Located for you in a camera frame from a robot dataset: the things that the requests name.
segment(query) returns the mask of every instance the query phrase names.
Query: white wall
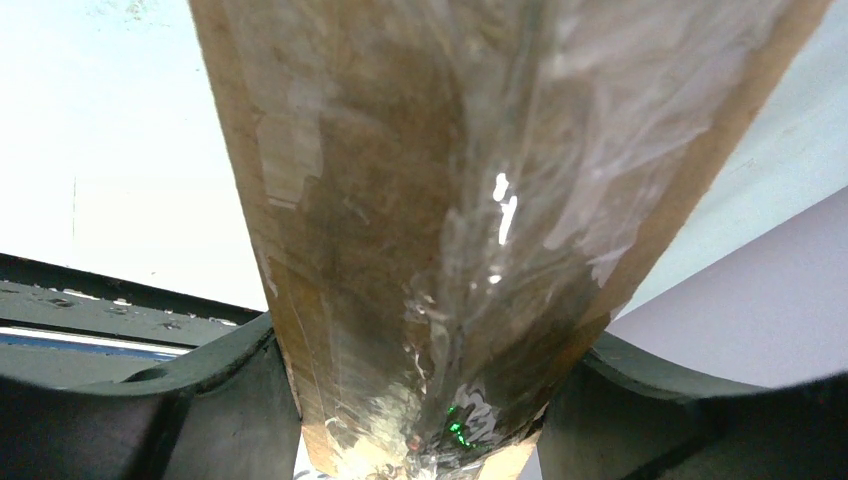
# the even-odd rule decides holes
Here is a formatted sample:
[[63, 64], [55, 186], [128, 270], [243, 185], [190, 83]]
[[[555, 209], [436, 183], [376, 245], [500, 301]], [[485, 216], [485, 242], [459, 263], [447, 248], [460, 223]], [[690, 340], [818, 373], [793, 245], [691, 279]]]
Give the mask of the white wall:
[[675, 363], [754, 385], [848, 371], [848, 188], [609, 331]]
[[0, 252], [265, 309], [188, 5], [0, 0]]
[[836, 0], [619, 316], [848, 185], [846, 24]]

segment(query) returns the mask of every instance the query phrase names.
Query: blue strip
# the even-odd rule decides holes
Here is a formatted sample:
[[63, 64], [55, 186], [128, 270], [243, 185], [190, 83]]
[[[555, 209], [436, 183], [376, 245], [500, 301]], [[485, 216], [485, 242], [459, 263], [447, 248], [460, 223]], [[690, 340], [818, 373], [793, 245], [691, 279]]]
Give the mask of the blue strip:
[[16, 335], [0, 334], [0, 344], [26, 345], [30, 347], [54, 348], [57, 350], [71, 350], [75, 352], [94, 353], [100, 355], [116, 355], [122, 357], [136, 357], [148, 360], [166, 362], [177, 358], [178, 355], [170, 353], [144, 352], [130, 348], [107, 347], [103, 345], [87, 345], [84, 343], [62, 342], [60, 340], [48, 340], [44, 338], [18, 337]]

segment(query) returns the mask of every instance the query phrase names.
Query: gray surface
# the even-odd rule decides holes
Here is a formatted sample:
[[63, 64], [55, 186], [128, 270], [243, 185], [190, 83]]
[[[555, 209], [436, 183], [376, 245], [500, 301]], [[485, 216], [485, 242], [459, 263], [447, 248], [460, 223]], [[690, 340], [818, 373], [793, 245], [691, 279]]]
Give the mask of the gray surface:
[[609, 331], [685, 367], [765, 387], [848, 369], [848, 189]]
[[610, 379], [594, 368], [577, 365], [551, 400], [538, 443], [543, 478], [632, 478], [641, 466], [700, 435], [685, 395], [652, 398], [631, 390], [629, 379]]
[[220, 320], [116, 305], [62, 292], [0, 282], [0, 318], [200, 346], [235, 329]]
[[124, 380], [159, 363], [137, 357], [0, 344], [0, 375], [51, 387]]

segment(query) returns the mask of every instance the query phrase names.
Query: transparent tape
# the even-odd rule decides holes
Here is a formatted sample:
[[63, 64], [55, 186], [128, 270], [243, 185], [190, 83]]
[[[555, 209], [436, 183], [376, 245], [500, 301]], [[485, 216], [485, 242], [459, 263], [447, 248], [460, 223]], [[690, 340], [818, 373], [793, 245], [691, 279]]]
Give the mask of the transparent tape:
[[464, 480], [532, 435], [787, 3], [226, 3], [310, 452], [341, 478]]

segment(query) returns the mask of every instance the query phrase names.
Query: curved black support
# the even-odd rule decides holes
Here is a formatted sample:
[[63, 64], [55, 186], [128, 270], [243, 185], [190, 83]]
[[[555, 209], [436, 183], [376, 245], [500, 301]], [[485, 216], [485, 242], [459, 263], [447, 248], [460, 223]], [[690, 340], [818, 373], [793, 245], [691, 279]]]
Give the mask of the curved black support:
[[300, 434], [267, 314], [122, 383], [0, 378], [2, 478], [291, 479]]
[[848, 376], [782, 390], [704, 375], [605, 334], [551, 402], [545, 480], [848, 475]]

